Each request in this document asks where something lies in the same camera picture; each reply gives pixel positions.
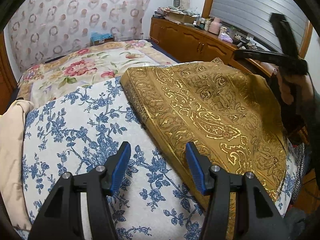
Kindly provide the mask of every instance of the hand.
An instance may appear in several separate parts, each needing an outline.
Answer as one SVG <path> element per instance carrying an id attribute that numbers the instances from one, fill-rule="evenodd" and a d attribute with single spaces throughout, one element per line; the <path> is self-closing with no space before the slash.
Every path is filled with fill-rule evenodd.
<path id="1" fill-rule="evenodd" d="M 290 82 L 292 84 L 295 84 L 301 87 L 302 102 L 308 102 L 313 100 L 314 92 L 313 92 L 313 86 L 312 86 L 309 75 L 306 75 L 306 76 L 292 75 L 292 76 L 285 76 L 284 78 L 287 82 Z M 278 79 L 282 100 L 287 105 L 291 105 L 294 99 L 293 99 L 293 96 L 291 95 L 290 87 L 285 82 L 283 82 L 283 77 L 281 76 L 279 70 L 277 73 L 277 79 Z"/>

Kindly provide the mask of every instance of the window blind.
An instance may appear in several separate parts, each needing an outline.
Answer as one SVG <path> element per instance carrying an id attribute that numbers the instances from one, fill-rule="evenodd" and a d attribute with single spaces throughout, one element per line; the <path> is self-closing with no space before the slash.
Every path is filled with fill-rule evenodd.
<path id="1" fill-rule="evenodd" d="M 210 16 L 254 35 L 281 52 L 279 40 L 269 22 L 273 12 L 286 16 L 299 49 L 307 17 L 293 0 L 213 0 Z"/>

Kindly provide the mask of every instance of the cardboard box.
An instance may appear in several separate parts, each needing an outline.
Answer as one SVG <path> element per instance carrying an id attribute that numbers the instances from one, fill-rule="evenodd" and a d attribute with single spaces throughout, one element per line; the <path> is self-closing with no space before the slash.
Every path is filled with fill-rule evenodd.
<path id="1" fill-rule="evenodd" d="M 95 41 L 93 43 L 93 45 L 97 46 L 97 45 L 101 45 L 101 44 L 109 42 L 109 41 L 115 41 L 115 38 L 108 38 L 108 39 L 102 39 L 102 40 L 99 40 L 99 41 Z"/>
<path id="2" fill-rule="evenodd" d="M 174 13 L 174 12 L 169 12 L 169 14 L 167 14 L 167 17 L 169 17 L 170 19 L 172 19 L 174 21 L 178 21 L 181 23 L 193 24 L 193 22 L 196 20 L 196 17 L 192 17 L 192 16 L 186 15 L 186 14 Z"/>

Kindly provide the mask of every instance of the gold paisley blanket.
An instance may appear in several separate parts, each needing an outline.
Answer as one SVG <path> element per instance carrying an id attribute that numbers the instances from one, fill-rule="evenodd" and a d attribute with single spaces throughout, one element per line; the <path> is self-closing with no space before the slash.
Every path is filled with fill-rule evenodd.
<path id="1" fill-rule="evenodd" d="M 120 82 L 161 151 L 205 209 L 208 198 L 196 190 L 185 158 L 189 141 L 228 172 L 254 172 L 276 201 L 287 151 L 280 106 L 264 78 L 215 61 L 129 68 Z"/>

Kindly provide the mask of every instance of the tissue box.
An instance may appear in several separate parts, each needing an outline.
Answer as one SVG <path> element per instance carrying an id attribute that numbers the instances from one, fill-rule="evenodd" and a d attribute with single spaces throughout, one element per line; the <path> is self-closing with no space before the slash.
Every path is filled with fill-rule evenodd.
<path id="1" fill-rule="evenodd" d="M 109 41 L 115 41 L 115 38 L 111 33 L 91 33 L 90 40 L 96 46 Z"/>

